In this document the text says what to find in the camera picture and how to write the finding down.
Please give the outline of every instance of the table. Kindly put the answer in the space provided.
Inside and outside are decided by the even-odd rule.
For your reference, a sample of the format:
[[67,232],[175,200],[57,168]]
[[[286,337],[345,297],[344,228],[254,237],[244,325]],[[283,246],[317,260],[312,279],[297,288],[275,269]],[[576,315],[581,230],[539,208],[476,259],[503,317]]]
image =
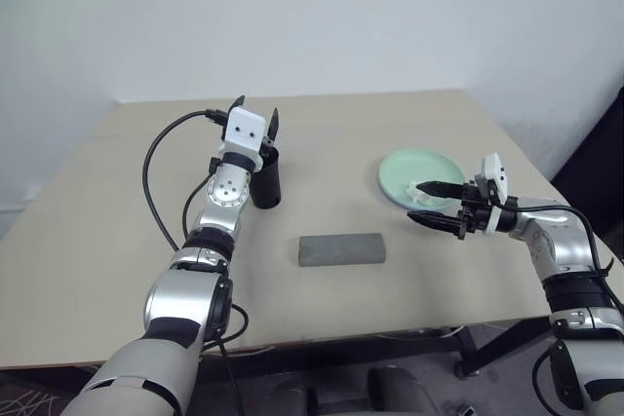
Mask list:
[[[145,296],[172,255],[143,199],[143,156],[176,117],[232,100],[114,105],[0,242],[0,368],[102,361],[142,334]],[[377,186],[379,162],[397,149],[439,151],[467,176],[497,151],[512,195],[561,198],[465,94],[251,97],[246,106],[267,120],[279,108],[283,197],[244,214],[231,278],[251,323],[232,348],[549,313],[522,243],[481,234],[460,242],[428,230]],[[154,157],[152,194],[178,242],[183,202],[219,135],[207,120],[191,120]],[[297,265],[299,236],[367,232],[382,233],[384,264]],[[599,251],[605,265],[602,242]],[[622,294],[622,269],[609,282]]]

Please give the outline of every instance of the black table leg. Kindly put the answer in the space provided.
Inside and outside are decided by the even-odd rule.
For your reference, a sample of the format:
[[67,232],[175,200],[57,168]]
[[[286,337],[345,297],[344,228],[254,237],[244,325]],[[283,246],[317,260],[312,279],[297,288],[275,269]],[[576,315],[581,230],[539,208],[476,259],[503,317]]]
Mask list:
[[479,369],[504,356],[522,351],[551,331],[548,317],[524,319],[504,331],[481,348],[477,348],[468,328],[457,333],[461,360],[455,365],[455,375],[466,378],[477,375]]

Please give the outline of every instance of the floor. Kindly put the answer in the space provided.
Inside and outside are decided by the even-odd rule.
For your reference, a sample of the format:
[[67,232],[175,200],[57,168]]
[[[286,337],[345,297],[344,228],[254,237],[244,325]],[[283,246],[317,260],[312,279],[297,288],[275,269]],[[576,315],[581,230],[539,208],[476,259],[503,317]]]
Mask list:
[[[478,345],[486,343],[500,333],[499,324],[477,325],[471,331]],[[279,383],[286,380],[300,380],[306,386],[314,387],[324,410],[346,411],[366,409],[366,376],[371,367],[397,365],[411,372],[425,386],[438,406],[441,415],[455,416],[457,408],[471,404],[479,416],[547,416],[533,393],[530,382],[531,368],[535,359],[550,345],[544,341],[506,360],[490,365],[477,377],[460,381],[452,373],[455,354],[430,354],[412,358],[393,359],[373,364],[331,367],[312,372],[289,372],[278,375],[242,379],[239,381],[247,416],[257,414],[266,395]],[[545,397],[562,415],[578,414],[562,407],[554,393],[551,378],[545,364],[540,372],[540,382]],[[6,401],[22,396],[24,389],[12,384],[0,384],[0,400]],[[34,389],[23,398],[27,404],[36,391],[40,396],[33,402],[43,401],[19,412],[18,405],[7,406],[0,401],[0,416],[46,416],[58,415],[66,405],[64,398],[46,402],[45,392]],[[188,416],[209,414],[235,416],[232,393],[229,384],[210,384],[195,389]]]

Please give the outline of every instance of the mint green plate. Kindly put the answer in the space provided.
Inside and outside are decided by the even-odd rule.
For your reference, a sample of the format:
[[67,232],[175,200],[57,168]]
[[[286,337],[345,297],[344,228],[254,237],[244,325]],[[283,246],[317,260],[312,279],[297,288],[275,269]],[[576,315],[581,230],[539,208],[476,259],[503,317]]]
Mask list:
[[441,180],[463,184],[461,169],[449,158],[429,150],[399,150],[386,156],[379,165],[379,185],[384,194],[395,204],[407,209],[431,209],[442,211],[458,203],[455,199],[443,199],[421,194],[416,202],[408,193],[411,182],[419,184],[428,180]]

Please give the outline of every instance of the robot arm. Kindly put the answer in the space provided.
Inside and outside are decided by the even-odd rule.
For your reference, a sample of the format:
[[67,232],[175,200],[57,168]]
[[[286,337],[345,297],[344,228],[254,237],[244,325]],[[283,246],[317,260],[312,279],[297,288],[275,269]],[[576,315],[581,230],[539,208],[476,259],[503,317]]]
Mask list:
[[497,154],[482,160],[474,184],[431,181],[417,187],[459,199],[462,208],[457,217],[411,211],[414,221],[459,239],[476,230],[505,232],[528,246],[558,338],[549,356],[559,399],[589,415],[624,415],[622,305],[605,283],[586,218],[553,200],[508,197]]
[[262,166],[265,120],[239,105],[221,115],[223,142],[211,165],[207,205],[148,293],[145,334],[117,351],[63,416],[185,414],[204,343],[228,325],[229,263],[251,174]]

